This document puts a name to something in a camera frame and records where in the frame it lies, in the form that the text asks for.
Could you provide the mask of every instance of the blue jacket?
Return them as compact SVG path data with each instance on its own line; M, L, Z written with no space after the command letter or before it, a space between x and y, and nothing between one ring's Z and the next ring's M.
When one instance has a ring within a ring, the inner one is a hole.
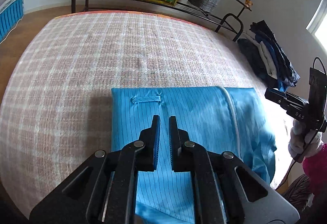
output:
M112 89L112 151L137 140L159 115L157 170L139 172L136 214L150 223L194 223L190 173L174 173L170 164L168 119L208 151L226 150L241 158L267 183L275 173L275 136L253 88Z

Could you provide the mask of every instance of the hand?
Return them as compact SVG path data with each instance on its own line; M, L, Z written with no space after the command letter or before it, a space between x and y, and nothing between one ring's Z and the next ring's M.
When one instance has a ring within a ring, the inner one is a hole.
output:
M294 119L293 128L291 129L291 140L288 144L288 151L291 154L292 158L295 158L297 154L301 154L303 152L304 143L308 144L314 134L317 132L316 130L311 130L303 138L301 134L304 130L305 124ZM311 144L307 147L304 153L305 157L312 157L323 148L324 143L321 140L321 136L322 133L318 132L315 138L312 140Z

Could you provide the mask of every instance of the bed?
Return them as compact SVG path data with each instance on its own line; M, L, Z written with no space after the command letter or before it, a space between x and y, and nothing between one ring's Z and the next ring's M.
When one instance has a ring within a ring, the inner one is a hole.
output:
M276 188L292 119L264 98L235 42L183 20L94 11L51 20L20 58L0 111L0 177L31 209L98 149L111 149L112 87L254 87L276 134Z

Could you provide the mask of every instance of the jacket sleeve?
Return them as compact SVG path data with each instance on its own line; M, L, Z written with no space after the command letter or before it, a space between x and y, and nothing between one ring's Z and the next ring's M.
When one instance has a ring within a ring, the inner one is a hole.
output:
M319 194L327 183L327 144L316 155L305 158L303 170L310 179L310 190L314 195Z

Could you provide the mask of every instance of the metal pin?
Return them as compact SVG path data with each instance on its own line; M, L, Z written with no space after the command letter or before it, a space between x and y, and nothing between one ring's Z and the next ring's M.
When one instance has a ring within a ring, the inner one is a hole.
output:
M186 147L194 147L195 146L195 143L193 142L193 141L185 141L184 142L184 145L186 146Z
M135 147L143 147L143 146L144 146L144 142L141 141L141 140L136 140L136 141L134 142L134 146L135 146Z
M106 155L106 153L103 151L103 150L97 150L94 155L97 157L97 158L103 158L104 155Z
M233 157L234 157L234 154L232 153L232 152L230 152L230 151L225 151L224 153L223 153L223 157L225 158L225 159L232 159Z

